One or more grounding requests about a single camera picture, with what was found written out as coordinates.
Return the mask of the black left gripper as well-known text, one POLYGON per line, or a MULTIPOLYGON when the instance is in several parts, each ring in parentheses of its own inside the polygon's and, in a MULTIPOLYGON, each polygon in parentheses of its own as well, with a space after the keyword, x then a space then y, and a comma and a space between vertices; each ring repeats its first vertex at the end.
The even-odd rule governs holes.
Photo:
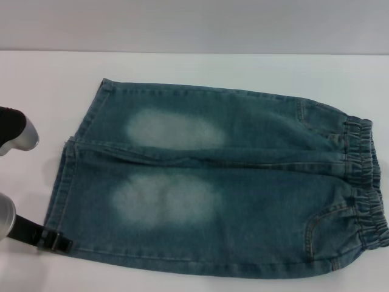
POLYGON ((16 215, 8 238, 28 245, 38 245, 38 248, 54 253, 69 253, 73 245, 73 241, 66 238, 63 233, 44 231, 42 225, 19 215, 16 215))

